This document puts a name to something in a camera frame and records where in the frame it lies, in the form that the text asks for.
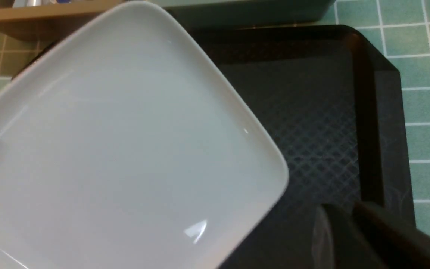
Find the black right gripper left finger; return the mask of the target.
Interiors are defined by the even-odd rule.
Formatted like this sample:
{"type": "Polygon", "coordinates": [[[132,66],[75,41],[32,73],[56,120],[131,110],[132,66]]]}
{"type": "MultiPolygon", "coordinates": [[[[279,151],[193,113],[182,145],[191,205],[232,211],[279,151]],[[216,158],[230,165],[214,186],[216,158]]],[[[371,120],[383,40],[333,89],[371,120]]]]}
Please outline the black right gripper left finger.
{"type": "Polygon", "coordinates": [[[315,269],[386,269],[351,216],[324,203],[317,207],[312,234],[315,269]]]}

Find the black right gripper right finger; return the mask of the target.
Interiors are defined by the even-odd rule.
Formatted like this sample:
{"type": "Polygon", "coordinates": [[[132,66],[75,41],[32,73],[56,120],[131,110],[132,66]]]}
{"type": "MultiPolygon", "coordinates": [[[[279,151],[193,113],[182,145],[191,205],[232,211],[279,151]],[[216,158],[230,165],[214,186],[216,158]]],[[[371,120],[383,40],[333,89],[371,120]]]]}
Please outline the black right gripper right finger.
{"type": "Polygon", "coordinates": [[[372,202],[356,203],[352,216],[390,269],[430,269],[430,236],[372,202]]]}

